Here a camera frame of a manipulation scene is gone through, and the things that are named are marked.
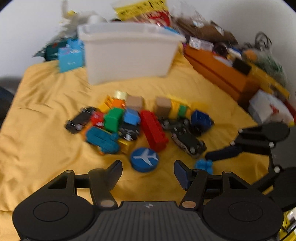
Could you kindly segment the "shrimp cracker bag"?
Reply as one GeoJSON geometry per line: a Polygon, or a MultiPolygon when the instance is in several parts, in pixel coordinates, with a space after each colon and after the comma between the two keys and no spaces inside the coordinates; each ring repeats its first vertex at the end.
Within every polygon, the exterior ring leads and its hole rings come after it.
{"type": "Polygon", "coordinates": [[[121,21],[150,23],[161,27],[171,25],[167,1],[116,1],[111,6],[121,21]]]}

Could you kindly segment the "wooden cube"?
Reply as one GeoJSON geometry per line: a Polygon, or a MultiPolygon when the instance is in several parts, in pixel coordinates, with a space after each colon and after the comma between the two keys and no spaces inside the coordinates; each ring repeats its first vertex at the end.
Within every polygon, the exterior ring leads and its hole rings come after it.
{"type": "Polygon", "coordinates": [[[154,112],[158,118],[167,118],[171,111],[171,100],[166,97],[156,97],[154,112]]]}
{"type": "Polygon", "coordinates": [[[144,98],[141,96],[129,95],[125,102],[126,108],[140,112],[144,108],[144,98]]]}

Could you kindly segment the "dark green box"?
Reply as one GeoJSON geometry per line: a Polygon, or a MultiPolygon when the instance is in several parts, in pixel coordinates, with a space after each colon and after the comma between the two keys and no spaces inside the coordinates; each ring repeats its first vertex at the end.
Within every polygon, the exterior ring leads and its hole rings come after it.
{"type": "Polygon", "coordinates": [[[41,50],[37,51],[33,57],[43,57],[45,61],[52,61],[58,59],[58,50],[60,48],[66,47],[67,40],[62,40],[61,42],[55,42],[43,47],[41,50]]]}

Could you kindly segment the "teal toy vehicle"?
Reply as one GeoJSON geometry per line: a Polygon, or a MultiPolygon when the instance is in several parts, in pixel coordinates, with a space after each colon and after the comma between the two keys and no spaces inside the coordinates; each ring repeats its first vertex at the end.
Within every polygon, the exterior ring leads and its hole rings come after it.
{"type": "Polygon", "coordinates": [[[119,152],[118,139],[118,133],[109,133],[94,126],[86,132],[86,142],[98,146],[104,154],[116,154],[119,152]]]}

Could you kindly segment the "yellow brick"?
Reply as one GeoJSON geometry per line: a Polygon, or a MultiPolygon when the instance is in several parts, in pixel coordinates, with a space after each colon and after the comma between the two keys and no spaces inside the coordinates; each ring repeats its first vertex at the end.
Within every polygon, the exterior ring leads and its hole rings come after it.
{"type": "Polygon", "coordinates": [[[166,97],[171,101],[169,119],[176,119],[178,117],[186,117],[188,119],[191,118],[191,104],[187,100],[170,94],[168,94],[166,97]]]}

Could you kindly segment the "orange block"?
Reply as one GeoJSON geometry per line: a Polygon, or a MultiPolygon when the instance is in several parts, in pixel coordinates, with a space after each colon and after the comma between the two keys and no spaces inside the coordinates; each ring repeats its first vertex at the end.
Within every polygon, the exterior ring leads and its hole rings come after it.
{"type": "Polygon", "coordinates": [[[126,107],[125,100],[122,100],[122,99],[114,99],[111,106],[112,106],[112,108],[122,108],[122,109],[125,109],[125,107],[126,107]]]}

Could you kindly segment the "brown dotted paper bag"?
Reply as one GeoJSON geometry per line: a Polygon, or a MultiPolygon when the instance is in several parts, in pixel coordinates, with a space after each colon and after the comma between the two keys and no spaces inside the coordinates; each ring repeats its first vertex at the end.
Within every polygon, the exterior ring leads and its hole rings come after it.
{"type": "Polygon", "coordinates": [[[206,23],[197,22],[192,19],[176,18],[174,23],[177,30],[185,36],[187,43],[189,43],[191,37],[213,44],[224,43],[236,45],[238,43],[231,32],[222,29],[213,22],[206,23]]]}

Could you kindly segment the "blue airplane disc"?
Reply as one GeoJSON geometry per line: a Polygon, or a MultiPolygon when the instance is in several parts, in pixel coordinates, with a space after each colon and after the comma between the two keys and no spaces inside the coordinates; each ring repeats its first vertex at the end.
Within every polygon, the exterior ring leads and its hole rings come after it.
{"type": "Polygon", "coordinates": [[[158,163],[158,154],[149,148],[138,148],[130,156],[132,168],[141,173],[153,171],[158,163]]]}

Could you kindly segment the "green block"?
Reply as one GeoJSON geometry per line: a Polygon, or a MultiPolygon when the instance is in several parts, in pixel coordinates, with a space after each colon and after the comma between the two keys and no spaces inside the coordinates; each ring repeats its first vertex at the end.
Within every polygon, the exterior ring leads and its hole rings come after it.
{"type": "Polygon", "coordinates": [[[111,133],[117,133],[120,125],[122,124],[122,118],[125,110],[122,108],[112,108],[104,116],[104,128],[111,133]]]}

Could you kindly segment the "light blue block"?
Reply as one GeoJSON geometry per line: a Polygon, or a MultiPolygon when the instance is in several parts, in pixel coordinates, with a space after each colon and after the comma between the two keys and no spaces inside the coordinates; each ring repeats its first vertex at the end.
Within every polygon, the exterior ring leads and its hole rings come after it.
{"type": "Polygon", "coordinates": [[[140,123],[140,116],[137,111],[127,108],[123,115],[123,121],[130,125],[138,125],[140,123]]]}

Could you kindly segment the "yellow cloth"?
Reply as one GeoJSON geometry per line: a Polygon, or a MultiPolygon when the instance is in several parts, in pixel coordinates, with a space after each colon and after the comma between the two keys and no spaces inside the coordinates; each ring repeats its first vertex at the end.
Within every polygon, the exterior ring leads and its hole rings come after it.
{"type": "Polygon", "coordinates": [[[173,141],[159,154],[159,165],[150,173],[139,173],[126,155],[98,154],[81,135],[65,130],[68,119],[85,106],[98,107],[116,90],[141,96],[152,109],[157,96],[182,99],[192,109],[207,113],[215,125],[203,135],[208,150],[228,145],[240,128],[255,121],[231,96],[196,72],[182,54],[175,56],[165,78],[138,78],[90,85],[79,68],[60,73],[56,61],[30,66],[18,87],[1,127],[1,240],[18,240],[12,223],[15,207],[65,170],[85,174],[107,168],[114,160],[123,163],[123,175],[112,190],[117,202],[179,202],[184,196],[173,173],[175,160],[192,167],[194,159],[173,141]]]}

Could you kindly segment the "orange cardboard box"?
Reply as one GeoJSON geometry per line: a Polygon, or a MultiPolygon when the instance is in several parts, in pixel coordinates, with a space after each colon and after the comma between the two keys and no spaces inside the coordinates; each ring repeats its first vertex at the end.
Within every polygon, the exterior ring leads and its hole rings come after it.
{"type": "Polygon", "coordinates": [[[219,56],[212,52],[186,46],[184,56],[197,72],[241,105],[248,103],[260,89],[255,78],[250,75],[246,76],[233,67],[222,63],[217,59],[219,56]]]}

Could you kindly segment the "small blue studded brick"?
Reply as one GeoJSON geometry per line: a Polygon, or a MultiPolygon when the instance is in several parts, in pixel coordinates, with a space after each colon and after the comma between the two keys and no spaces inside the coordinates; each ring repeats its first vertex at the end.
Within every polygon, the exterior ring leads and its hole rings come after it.
{"type": "Polygon", "coordinates": [[[195,169],[206,171],[208,174],[213,174],[213,162],[211,160],[199,159],[194,164],[195,169]]]}

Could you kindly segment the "blue paper box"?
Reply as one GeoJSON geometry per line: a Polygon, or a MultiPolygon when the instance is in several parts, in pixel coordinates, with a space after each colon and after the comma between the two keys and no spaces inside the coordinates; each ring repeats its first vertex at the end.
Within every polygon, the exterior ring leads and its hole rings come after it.
{"type": "Polygon", "coordinates": [[[85,65],[84,43],[80,39],[68,39],[66,46],[59,48],[58,61],[60,73],[85,65]]]}

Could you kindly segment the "white plastic bin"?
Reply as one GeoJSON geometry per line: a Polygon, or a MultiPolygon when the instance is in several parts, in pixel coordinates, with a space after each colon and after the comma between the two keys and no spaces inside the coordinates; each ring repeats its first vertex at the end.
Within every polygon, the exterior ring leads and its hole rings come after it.
{"type": "Polygon", "coordinates": [[[89,84],[166,76],[185,37],[155,24],[112,22],[77,28],[89,84]]]}

